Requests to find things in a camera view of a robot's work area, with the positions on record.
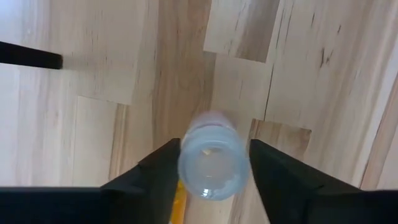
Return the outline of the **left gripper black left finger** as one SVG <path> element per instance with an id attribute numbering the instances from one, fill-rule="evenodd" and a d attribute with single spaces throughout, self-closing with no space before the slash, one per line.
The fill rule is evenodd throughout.
<path id="1" fill-rule="evenodd" d="M 178 182 L 180 139 L 173 138 L 136 166 L 101 186 L 111 223 L 167 224 Z"/>

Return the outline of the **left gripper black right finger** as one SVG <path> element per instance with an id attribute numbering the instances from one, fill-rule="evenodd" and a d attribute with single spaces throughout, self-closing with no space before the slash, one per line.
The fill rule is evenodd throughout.
<path id="1" fill-rule="evenodd" d="M 271 223 L 397 223 L 397 191 L 364 191 L 253 139 L 249 158 Z"/>

